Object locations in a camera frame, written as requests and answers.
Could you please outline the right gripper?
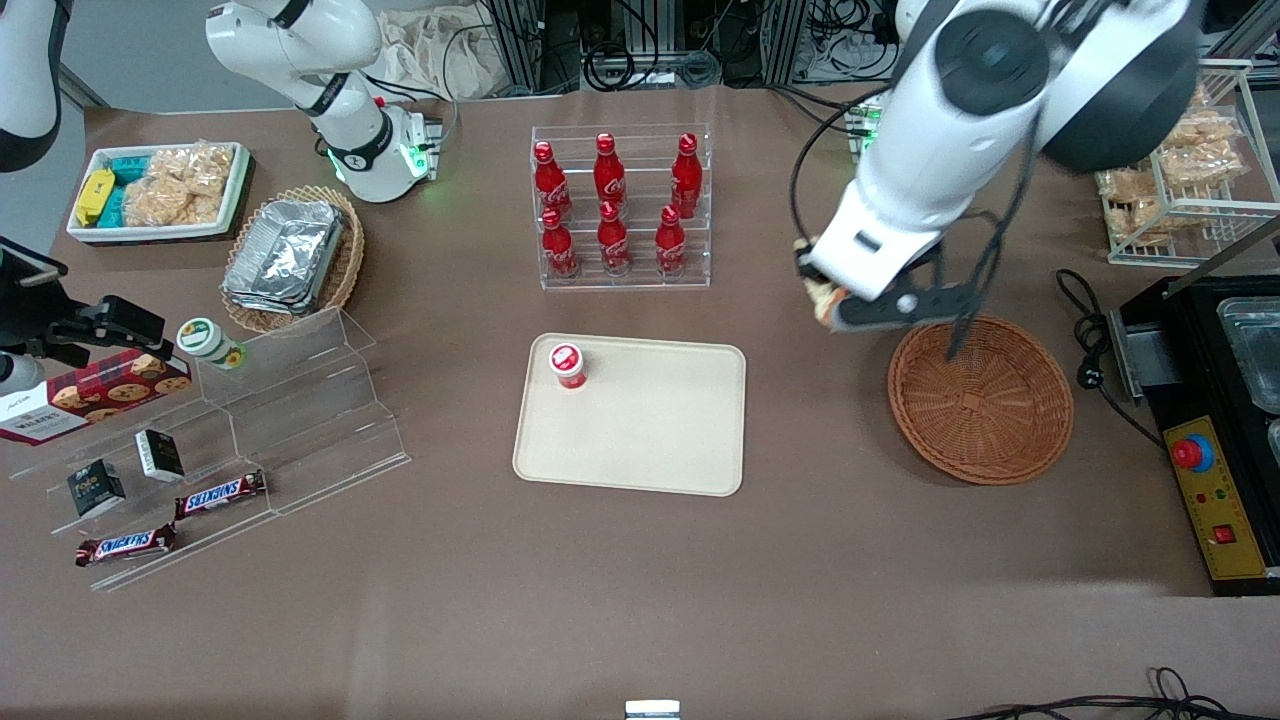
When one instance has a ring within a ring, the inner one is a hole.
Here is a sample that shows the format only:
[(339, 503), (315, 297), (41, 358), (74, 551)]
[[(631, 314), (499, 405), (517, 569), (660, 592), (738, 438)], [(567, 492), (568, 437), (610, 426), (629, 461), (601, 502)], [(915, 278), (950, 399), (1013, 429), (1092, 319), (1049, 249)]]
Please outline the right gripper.
[(68, 266), (8, 238), (1, 245), (3, 350), (86, 366), (90, 351), (77, 343), (86, 305), (61, 287)]

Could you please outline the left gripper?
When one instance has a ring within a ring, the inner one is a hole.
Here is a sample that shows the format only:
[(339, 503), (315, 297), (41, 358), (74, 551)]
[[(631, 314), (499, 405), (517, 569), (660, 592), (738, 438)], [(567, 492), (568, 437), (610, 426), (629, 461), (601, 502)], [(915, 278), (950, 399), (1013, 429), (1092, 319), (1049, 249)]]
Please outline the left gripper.
[(797, 274), (815, 281), (815, 268), (855, 295), (835, 293), (832, 332), (859, 332), (855, 323), (859, 299), (878, 299), (941, 234), (938, 222), (928, 220), (906, 204), (891, 202), (864, 188), (846, 188), (817, 242), (797, 246)]

